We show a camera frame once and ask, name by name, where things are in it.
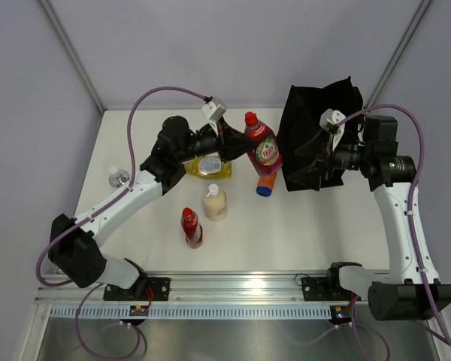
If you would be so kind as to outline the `black canvas bag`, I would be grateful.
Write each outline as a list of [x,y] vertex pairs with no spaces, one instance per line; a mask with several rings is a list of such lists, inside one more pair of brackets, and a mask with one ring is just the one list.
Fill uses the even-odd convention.
[[[363,107],[362,94],[350,77],[335,81],[324,87],[292,85],[280,120],[277,140],[283,157],[282,173],[287,188],[287,162],[298,158],[295,150],[310,140],[322,128],[321,115],[329,108],[342,112],[346,117]],[[307,164],[316,157],[305,158]],[[344,170],[334,170],[324,178],[325,187],[340,187],[344,184]]]

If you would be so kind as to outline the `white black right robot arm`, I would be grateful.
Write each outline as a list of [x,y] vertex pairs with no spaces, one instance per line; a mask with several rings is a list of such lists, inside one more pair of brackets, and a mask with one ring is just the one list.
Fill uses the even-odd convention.
[[351,292],[368,302],[376,320],[430,320],[451,303],[451,284],[440,281],[428,252],[419,214],[418,174],[410,156],[397,154],[398,122],[366,117],[362,141],[343,142],[345,116],[328,109],[321,117],[327,142],[312,138],[295,151],[309,165],[287,176],[304,190],[341,184],[340,173],[360,171],[380,209],[389,252],[389,279],[379,281],[355,262],[328,269],[326,292],[341,299]]

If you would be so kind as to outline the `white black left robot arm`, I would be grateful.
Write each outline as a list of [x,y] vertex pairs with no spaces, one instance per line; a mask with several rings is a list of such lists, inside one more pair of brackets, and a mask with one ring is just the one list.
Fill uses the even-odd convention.
[[101,246],[130,217],[170,191],[185,175],[185,162],[212,153],[232,161],[253,147],[224,119],[216,128],[207,124],[193,132],[184,117],[169,117],[151,154],[128,183],[93,209],[73,218],[62,214],[53,221],[49,261],[79,288],[106,284],[116,287],[126,300],[138,300],[147,294],[147,273],[130,259],[104,255]]

